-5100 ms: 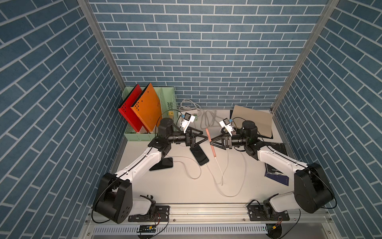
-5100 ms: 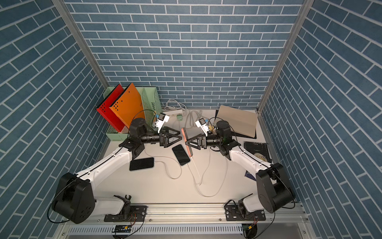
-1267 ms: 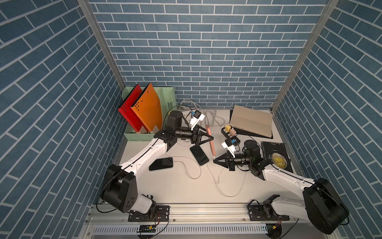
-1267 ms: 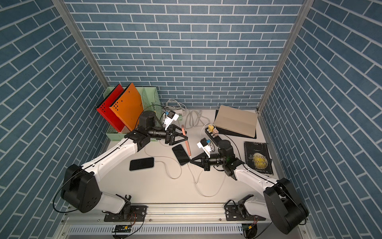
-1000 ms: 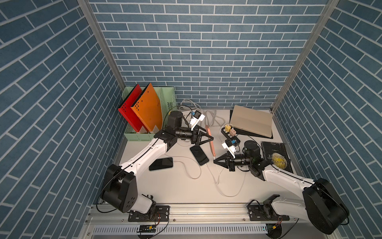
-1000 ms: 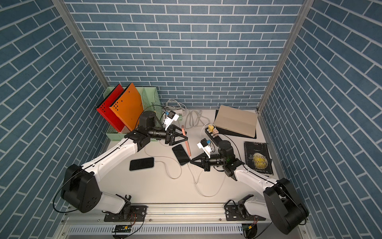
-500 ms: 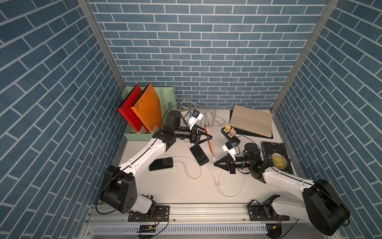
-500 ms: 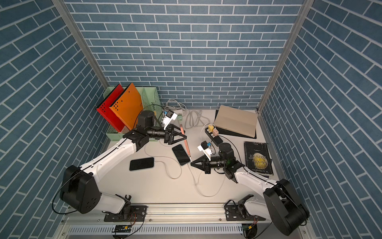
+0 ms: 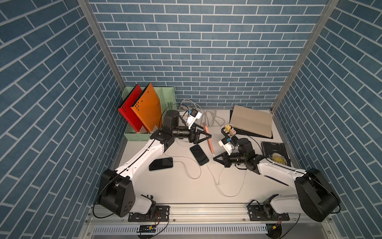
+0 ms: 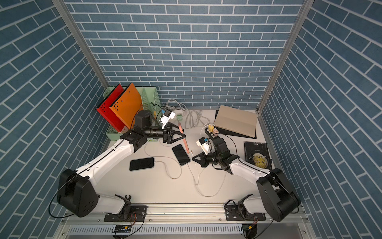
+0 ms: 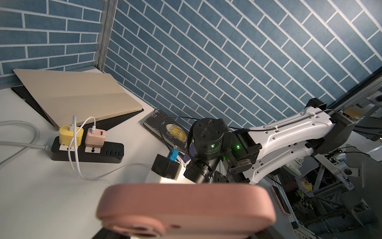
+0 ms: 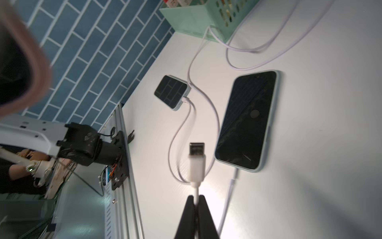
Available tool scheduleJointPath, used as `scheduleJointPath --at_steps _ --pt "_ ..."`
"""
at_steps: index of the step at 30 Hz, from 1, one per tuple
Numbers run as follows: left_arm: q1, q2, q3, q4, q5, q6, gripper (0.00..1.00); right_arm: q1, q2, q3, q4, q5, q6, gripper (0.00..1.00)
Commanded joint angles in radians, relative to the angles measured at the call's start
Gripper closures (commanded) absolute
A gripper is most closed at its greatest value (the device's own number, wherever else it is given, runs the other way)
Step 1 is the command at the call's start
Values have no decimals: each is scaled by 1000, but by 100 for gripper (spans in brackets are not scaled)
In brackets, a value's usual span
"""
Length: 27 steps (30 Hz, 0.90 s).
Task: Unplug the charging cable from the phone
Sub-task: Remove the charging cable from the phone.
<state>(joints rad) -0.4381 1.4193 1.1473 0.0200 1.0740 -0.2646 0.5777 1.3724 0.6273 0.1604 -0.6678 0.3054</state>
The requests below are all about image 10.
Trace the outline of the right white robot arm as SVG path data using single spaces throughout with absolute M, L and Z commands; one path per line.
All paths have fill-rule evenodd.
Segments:
M 219 165 L 223 171 L 257 186 L 260 197 L 248 195 L 243 198 L 241 206 L 238 207 L 240 214 L 255 214 L 256 203 L 261 200 L 266 213 L 274 221 L 281 222 L 301 204 L 295 187 L 282 170 L 262 169 L 242 160 L 230 152 L 224 139 L 219 136 L 210 134 L 208 138 L 200 138 L 196 144 L 203 152 L 194 156 L 192 160 L 202 168 Z

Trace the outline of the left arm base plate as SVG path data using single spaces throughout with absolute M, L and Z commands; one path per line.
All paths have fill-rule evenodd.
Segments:
M 104 222 L 143 222 L 147 214 L 147 205 L 130 205 L 118 214 L 106 214 Z

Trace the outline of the phone with green case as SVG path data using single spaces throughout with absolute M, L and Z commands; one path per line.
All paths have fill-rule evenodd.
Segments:
M 191 161 L 184 147 L 181 144 L 173 147 L 172 151 L 181 166 L 186 165 Z

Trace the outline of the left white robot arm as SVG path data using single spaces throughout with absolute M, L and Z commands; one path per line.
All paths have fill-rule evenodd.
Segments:
M 95 191 L 95 186 L 123 159 L 146 144 L 149 138 L 161 138 L 166 144 L 176 142 L 173 139 L 175 134 L 179 135 L 179 139 L 184 139 L 185 134 L 170 122 L 175 116 L 175 112 L 165 110 L 160 122 L 153 126 L 153 114 L 148 110 L 139 111 L 134 117 L 134 125 L 120 136 L 111 149 L 76 170 L 66 169 L 61 173 L 54 199 L 79 218 L 93 212 L 106 213 L 117 221 L 130 220 L 134 214 L 130 197 L 102 195 Z

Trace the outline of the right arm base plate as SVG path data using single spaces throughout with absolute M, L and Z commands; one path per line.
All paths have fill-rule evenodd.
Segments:
M 224 206 L 225 217 L 227 221 L 265 221 L 264 213 L 250 214 L 246 210 L 240 210 L 233 204 Z

